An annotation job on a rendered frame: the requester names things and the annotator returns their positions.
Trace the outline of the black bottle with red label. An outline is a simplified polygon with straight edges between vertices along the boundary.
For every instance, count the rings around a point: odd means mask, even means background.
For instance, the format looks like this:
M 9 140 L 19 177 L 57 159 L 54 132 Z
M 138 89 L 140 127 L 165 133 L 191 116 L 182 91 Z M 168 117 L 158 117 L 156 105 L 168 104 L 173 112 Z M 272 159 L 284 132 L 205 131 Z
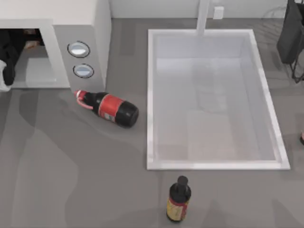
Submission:
M 74 95 L 83 108 L 124 128 L 133 127 L 139 116 L 137 106 L 107 92 L 76 90 Z

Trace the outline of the white sink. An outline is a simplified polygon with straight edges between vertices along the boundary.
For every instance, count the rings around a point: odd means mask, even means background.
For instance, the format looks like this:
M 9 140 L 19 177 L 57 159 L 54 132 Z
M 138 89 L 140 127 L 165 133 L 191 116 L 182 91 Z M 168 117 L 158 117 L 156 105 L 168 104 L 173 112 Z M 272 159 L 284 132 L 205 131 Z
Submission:
M 148 31 L 149 170 L 289 170 L 251 29 Z

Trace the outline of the small round microwave knob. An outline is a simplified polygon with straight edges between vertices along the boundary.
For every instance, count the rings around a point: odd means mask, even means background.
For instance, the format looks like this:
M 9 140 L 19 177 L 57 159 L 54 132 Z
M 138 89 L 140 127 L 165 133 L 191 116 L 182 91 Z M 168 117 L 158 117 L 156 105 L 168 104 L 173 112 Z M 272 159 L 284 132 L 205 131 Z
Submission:
M 90 78 L 94 75 L 94 69 L 88 64 L 80 64 L 73 67 L 73 73 L 79 78 Z

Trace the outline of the dark bottle with yellow label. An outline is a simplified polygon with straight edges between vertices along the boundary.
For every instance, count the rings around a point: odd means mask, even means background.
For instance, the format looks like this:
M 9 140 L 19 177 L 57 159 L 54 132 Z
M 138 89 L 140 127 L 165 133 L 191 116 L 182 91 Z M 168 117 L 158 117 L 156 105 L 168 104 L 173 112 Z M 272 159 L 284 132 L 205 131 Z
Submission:
M 186 217 L 190 198 L 191 188 L 188 185 L 188 178 L 181 175 L 169 189 L 166 209 L 168 219 L 173 222 L 182 222 Z

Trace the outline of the pale microwave oven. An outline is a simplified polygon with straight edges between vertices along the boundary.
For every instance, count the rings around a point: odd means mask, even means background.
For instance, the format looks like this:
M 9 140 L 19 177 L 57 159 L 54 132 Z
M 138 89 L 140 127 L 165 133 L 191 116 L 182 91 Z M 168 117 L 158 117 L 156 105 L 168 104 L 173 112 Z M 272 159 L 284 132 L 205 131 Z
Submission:
M 109 0 L 0 0 L 0 29 L 9 33 L 13 46 L 13 88 L 69 88 L 105 90 L 111 42 Z M 40 45 L 24 49 L 24 29 L 39 29 Z M 90 54 L 76 58 L 67 46 L 85 42 Z M 79 78 L 73 67 L 88 64 L 90 78 Z

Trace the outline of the large round microwave knob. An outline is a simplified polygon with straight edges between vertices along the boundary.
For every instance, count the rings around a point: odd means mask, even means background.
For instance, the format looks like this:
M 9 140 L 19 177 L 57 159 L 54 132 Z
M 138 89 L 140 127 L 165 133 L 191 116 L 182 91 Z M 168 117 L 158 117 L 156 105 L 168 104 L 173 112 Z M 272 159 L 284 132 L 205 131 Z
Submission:
M 82 41 L 76 41 L 70 43 L 67 46 L 67 51 L 69 54 L 76 58 L 85 58 L 90 54 L 90 47 Z

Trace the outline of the tall white tap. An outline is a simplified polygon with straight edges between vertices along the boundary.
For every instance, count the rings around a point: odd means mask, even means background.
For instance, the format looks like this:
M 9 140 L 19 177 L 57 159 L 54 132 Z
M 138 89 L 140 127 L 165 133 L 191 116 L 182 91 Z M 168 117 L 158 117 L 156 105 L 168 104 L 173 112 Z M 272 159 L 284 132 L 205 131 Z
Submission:
M 209 2 L 210 0 L 199 0 L 198 18 L 196 25 L 196 33 L 198 36 L 203 36 L 206 28 L 206 21 L 209 11 Z

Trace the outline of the orange food in microwave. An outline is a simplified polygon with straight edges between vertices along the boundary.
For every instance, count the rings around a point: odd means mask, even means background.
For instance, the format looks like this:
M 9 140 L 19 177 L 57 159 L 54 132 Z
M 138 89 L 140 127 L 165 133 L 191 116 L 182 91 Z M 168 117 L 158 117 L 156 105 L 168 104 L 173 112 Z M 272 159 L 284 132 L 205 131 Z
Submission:
M 24 49 L 31 49 L 36 46 L 39 46 L 41 41 L 40 41 L 40 31 L 39 29 L 24 29 L 23 30 L 24 35 L 33 35 L 35 38 L 30 38 L 30 40 L 26 41 L 26 44 L 24 46 Z

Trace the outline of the pale grey rounded box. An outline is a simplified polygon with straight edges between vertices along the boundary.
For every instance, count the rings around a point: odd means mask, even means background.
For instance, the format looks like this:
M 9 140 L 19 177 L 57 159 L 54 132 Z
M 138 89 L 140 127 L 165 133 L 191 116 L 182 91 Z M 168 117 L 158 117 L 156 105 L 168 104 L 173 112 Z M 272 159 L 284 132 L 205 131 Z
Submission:
M 4 69 L 7 64 L 0 60 L 0 92 L 8 92 L 11 89 L 10 85 L 6 85 L 4 81 Z

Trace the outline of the white wall socket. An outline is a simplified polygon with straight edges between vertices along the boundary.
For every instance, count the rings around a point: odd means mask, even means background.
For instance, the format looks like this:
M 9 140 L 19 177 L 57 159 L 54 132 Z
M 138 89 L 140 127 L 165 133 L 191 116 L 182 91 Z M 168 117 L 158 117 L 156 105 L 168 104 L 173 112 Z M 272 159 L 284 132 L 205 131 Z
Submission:
M 214 7 L 213 19 L 223 19 L 224 18 L 224 7 L 216 6 Z

